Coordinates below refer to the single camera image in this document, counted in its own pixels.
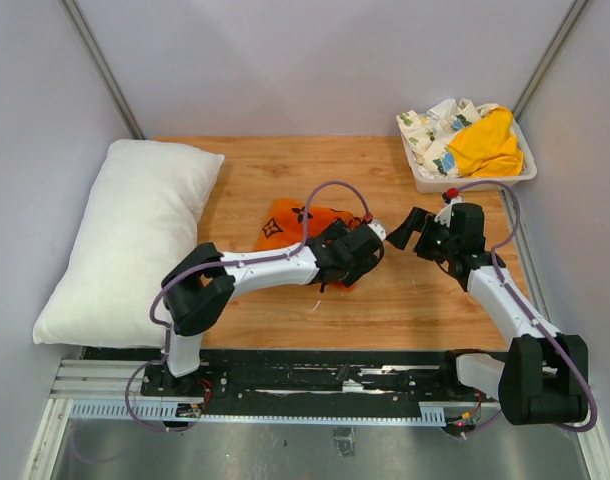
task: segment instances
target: grey corner post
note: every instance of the grey corner post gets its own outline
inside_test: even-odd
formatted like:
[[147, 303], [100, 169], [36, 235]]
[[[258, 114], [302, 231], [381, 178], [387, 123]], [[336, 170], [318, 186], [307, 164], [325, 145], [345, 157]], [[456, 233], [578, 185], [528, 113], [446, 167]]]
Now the grey corner post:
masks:
[[63, 8], [65, 9], [65, 13], [72, 21], [76, 32], [79, 37], [83, 41], [85, 45], [85, 49], [87, 53], [94, 63], [94, 67], [100, 74], [101, 80], [105, 84], [109, 95], [118, 110], [125, 126], [129, 130], [131, 137], [135, 140], [143, 140], [145, 136], [141, 131], [141, 128], [138, 126], [138, 122], [134, 117], [129, 105], [127, 104], [127, 100], [125, 100], [125, 96], [123, 92], [121, 92], [114, 75], [112, 74], [105, 57], [103, 56], [103, 52], [101, 51], [98, 42], [94, 38], [94, 34], [92, 33], [87, 21], [85, 20], [85, 16], [81, 11], [80, 7], [76, 0], [59, 0]]
[[525, 89], [521, 93], [516, 105], [512, 110], [514, 112], [514, 118], [516, 121], [520, 120], [523, 112], [525, 112], [527, 104], [538, 90], [543, 78], [545, 78], [545, 75], [547, 75], [547, 72], [554, 63], [558, 53], [561, 51], [563, 45], [565, 45], [570, 33], [576, 26], [576, 23], [592, 2], [593, 0], [574, 0], [570, 5], [569, 10], [567, 10], [567, 13], [565, 14], [565, 18], [563, 18], [563, 21], [558, 27], [556, 34], [552, 38], [552, 41], [545, 49], [543, 56], [534, 70], [534, 73], [532, 73], [532, 76], [527, 82]]

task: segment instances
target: orange cloth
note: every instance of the orange cloth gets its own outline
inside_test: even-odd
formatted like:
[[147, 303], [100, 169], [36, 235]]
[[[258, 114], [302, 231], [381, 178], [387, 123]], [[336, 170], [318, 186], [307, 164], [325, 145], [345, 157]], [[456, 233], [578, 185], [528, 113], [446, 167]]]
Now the orange cloth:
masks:
[[514, 117], [497, 107], [482, 120], [462, 129], [447, 146], [463, 177], [513, 177], [523, 169], [523, 152], [511, 128]]
[[[299, 243], [303, 238], [304, 210], [305, 205], [302, 202], [291, 198], [279, 198], [274, 201], [258, 235], [254, 250], [272, 250]], [[320, 235], [337, 218], [343, 220], [351, 229], [361, 223], [361, 219], [350, 212], [311, 206], [308, 237]]]

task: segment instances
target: cable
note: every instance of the cable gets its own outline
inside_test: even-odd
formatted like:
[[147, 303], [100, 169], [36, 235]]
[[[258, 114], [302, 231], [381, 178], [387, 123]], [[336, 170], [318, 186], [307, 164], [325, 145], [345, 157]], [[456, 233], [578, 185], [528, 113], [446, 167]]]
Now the cable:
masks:
[[[596, 406], [596, 399], [594, 398], [594, 395], [592, 394], [592, 390], [589, 388], [587, 381], [583, 378], [583, 375], [578, 370], [578, 367], [576, 367], [576, 365], [574, 365], [574, 362], [569, 357], [569, 355], [567, 355], [567, 352], [565, 352], [563, 347], [561, 347], [561, 345], [556, 341], [556, 339], [552, 336], [552, 334], [550, 334], [547, 331], [547, 329], [536, 319], [534, 312], [532, 311], [531, 308], [529, 308], [525, 304], [525, 302], [523, 302], [523, 300], [521, 299], [518, 292], [516, 292], [516, 290], [509, 283], [506, 283], [505, 275], [503, 275], [503, 271], [502, 271], [500, 265], [498, 264], [496, 250], [498, 250], [499, 248], [501, 248], [501, 247], [507, 245], [509, 242], [511, 242], [512, 239], [516, 236], [516, 233], [518, 232], [518, 229], [520, 227], [521, 208], [520, 208], [520, 203], [518, 202], [518, 196], [516, 195], [516, 192], [514, 191], [514, 189], [512, 187], [510, 187], [509, 185], [507, 185], [503, 182], [499, 182], [498, 180], [477, 180], [475, 182], [468, 183], [467, 185], [459, 187], [457, 190], [460, 193], [463, 190], [467, 190], [468, 188], [472, 188], [477, 185], [485, 185], [485, 184], [496, 185], [496, 186], [504, 188], [505, 191], [507, 193], [509, 193], [509, 196], [512, 198], [512, 204], [514, 205], [514, 209], [516, 210], [516, 219], [514, 220], [514, 225], [512, 226], [512, 231], [510, 232], [509, 236], [505, 240], [494, 245], [491, 248], [492, 264], [494, 266], [494, 271], [496, 272], [498, 279], [501, 281], [501, 283], [503, 284], [505, 289], [514, 299], [516, 304], [525, 313], [525, 315], [527, 315], [527, 318], [533, 322], [534, 326], [538, 329], [538, 331], [543, 334], [543, 336], [549, 341], [549, 343], [552, 344], [552, 346], [554, 347], [554, 350], [556, 350], [556, 353], [558, 353], [558, 355], [561, 357], [561, 359], [563, 359], [563, 361], [565, 362], [565, 364], [567, 365], [569, 370], [574, 375], [574, 378], [576, 378], [576, 380], [580, 384], [581, 389], [583, 390], [583, 393], [587, 397], [587, 402], [589, 404], [589, 409], [590, 409], [590, 416], [589, 416], [589, 420], [587, 421], [587, 423], [584, 425], [578, 426], [578, 427], [573, 426], [573, 425], [565, 425], [565, 424], [561, 424], [559, 426], [562, 429], [567, 430], [569, 432], [575, 432], [575, 433], [589, 432], [592, 428], [594, 428], [594, 426], [596, 425], [596, 422], [598, 421], [598, 409]], [[483, 426], [486, 427], [491, 422], [492, 422], [492, 420], [490, 420]]]
[[438, 260], [436, 260], [436, 265], [438, 265], [438, 268], [440, 268], [443, 273], [449, 275], [449, 272], [447, 271], [447, 269], [443, 266], [442, 263], [439, 263]]
[[309, 218], [309, 210], [310, 210], [312, 201], [314, 200], [314, 197], [316, 196], [316, 194], [318, 192], [320, 192], [323, 188], [328, 187], [330, 185], [340, 185], [340, 186], [346, 187], [346, 188], [350, 189], [352, 192], [354, 192], [356, 194], [356, 196], [358, 197], [358, 199], [360, 200], [360, 202], [362, 203], [363, 208], [365, 209], [365, 218], [372, 217], [372, 213], [370, 212], [369, 207], [367, 206], [367, 202], [366, 202], [365, 198], [363, 197], [363, 195], [361, 195], [361, 192], [359, 192], [356, 189], [356, 187], [350, 185], [349, 183], [342, 182], [340, 180], [330, 180], [330, 181], [322, 183], [321, 185], [316, 187], [314, 190], [312, 190], [312, 193], [309, 194], [309, 197], [307, 197], [307, 201], [305, 202], [304, 213], [303, 213], [303, 218], [305, 219], [305, 221], [303, 222], [303, 238], [301, 239], [301, 242], [293, 250], [289, 251], [288, 253], [281, 253], [278, 255], [268, 255], [266, 257], [250, 258], [250, 259], [243, 260], [243, 261], [229, 260], [229, 261], [202, 263], [200, 265], [196, 265], [194, 267], [188, 268], [184, 272], [181, 272], [176, 277], [174, 277], [172, 280], [170, 280], [161, 289], [161, 291], [156, 295], [156, 297], [154, 297], [152, 306], [149, 309], [149, 319], [152, 323], [165, 327], [165, 342], [164, 342], [164, 347], [163, 347], [163, 355], [162, 355], [161, 359], [160, 360], [150, 360], [149, 362], [146, 362], [143, 365], [141, 365], [140, 367], [138, 367], [136, 369], [136, 371], [134, 371], [132, 376], [129, 378], [129, 380], [127, 381], [127, 385], [125, 386], [125, 407], [127, 408], [127, 413], [129, 414], [129, 416], [132, 417], [132, 419], [136, 423], [138, 423], [139, 425], [141, 425], [144, 428], [147, 428], [148, 430], [151, 430], [153, 432], [159, 432], [159, 433], [184, 432], [185, 430], [188, 430], [194, 426], [194, 423], [190, 424], [187, 427], [165, 427], [165, 428], [163, 428], [163, 427], [156, 427], [154, 425], [150, 425], [149, 423], [144, 422], [143, 420], [138, 418], [138, 416], [134, 412], [134, 409], [132, 408], [132, 406], [130, 405], [130, 402], [129, 402], [130, 388], [132, 386], [132, 383], [134, 383], [134, 380], [136, 379], [138, 374], [151, 365], [164, 366], [165, 363], [167, 362], [167, 359], [169, 358], [171, 338], [172, 338], [171, 337], [172, 326], [169, 322], [156, 318], [156, 308], [158, 307], [159, 303], [163, 300], [165, 295], [167, 295], [167, 293], [172, 288], [174, 288], [176, 285], [178, 285], [180, 282], [185, 280], [190, 275], [194, 275], [196, 273], [202, 272], [203, 270], [207, 270], [207, 269], [215, 268], [215, 267], [233, 267], [233, 266], [242, 267], [242, 266], [246, 266], [246, 265], [256, 265], [259, 263], [272, 262], [275, 260], [289, 259], [293, 255], [298, 254], [301, 250], [303, 250], [303, 248], [305, 248], [305, 245], [307, 243], [308, 230], [309, 230], [308, 218]]
[[474, 430], [471, 430], [468, 433], [466, 433], [465, 438], [471, 437], [472, 435], [476, 435], [477, 433], [481, 433], [482, 431], [487, 430], [490, 427], [490, 425], [492, 425], [492, 423], [494, 423], [496, 420], [501, 418], [501, 413], [503, 413], [502, 410], [499, 410], [498, 412], [496, 412], [494, 414], [494, 416], [492, 418], [490, 418], [488, 421], [486, 421], [484, 424], [478, 425]]
[[480, 417], [481, 407], [483, 406], [483, 395], [481, 394], [480, 390], [474, 390], [476, 391], [476, 396], [478, 397], [478, 404], [476, 405], [476, 408], [474, 410], [470, 410], [469, 412], [465, 412], [463, 415], [461, 415], [461, 418], [471, 417], [475, 413], [477, 413]]
[[210, 382], [206, 378], [201, 378], [198, 381], [198, 383], [200, 383], [203, 386], [203, 388], [205, 389], [205, 397], [203, 398], [203, 407], [201, 408], [201, 411], [203, 413], [205, 413], [205, 410], [207, 409], [207, 404], [212, 399], [212, 392], [214, 391], [214, 389], [212, 388], [212, 382]]

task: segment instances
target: metal floor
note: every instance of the metal floor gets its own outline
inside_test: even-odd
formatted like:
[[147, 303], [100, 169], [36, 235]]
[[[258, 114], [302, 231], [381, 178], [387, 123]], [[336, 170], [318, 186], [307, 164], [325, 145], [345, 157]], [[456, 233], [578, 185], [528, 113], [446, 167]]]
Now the metal floor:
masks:
[[[117, 420], [70, 427], [53, 480], [589, 479], [575, 435], [504, 419], [466, 442], [439, 428], [356, 427], [353, 448], [331, 426], [203, 423], [182, 434]], [[72, 446], [86, 458], [75, 459]]]

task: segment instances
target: white pillow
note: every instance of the white pillow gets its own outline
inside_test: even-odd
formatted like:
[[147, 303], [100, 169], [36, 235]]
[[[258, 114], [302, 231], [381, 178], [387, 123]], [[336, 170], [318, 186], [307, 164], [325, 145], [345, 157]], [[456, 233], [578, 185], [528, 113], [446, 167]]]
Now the white pillow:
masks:
[[[164, 328], [150, 322], [149, 308], [163, 278], [196, 246], [223, 159], [188, 145], [114, 142], [34, 342], [162, 347]], [[170, 320], [164, 307], [157, 312]]]

